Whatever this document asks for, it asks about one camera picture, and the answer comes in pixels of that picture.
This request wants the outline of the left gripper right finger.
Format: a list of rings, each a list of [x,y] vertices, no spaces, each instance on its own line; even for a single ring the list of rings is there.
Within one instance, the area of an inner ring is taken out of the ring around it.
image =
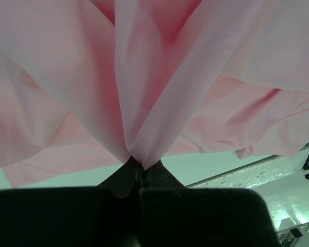
[[[140,171],[141,246],[277,246],[255,191],[184,187],[161,162]]]

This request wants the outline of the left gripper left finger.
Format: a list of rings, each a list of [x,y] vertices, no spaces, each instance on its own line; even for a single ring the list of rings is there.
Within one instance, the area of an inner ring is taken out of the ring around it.
[[[0,246],[138,246],[130,158],[97,186],[0,190]]]

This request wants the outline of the pink t-shirt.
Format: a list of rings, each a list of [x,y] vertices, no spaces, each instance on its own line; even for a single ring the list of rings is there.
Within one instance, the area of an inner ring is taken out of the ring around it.
[[[308,142],[309,1],[0,1],[0,168],[14,187]]]

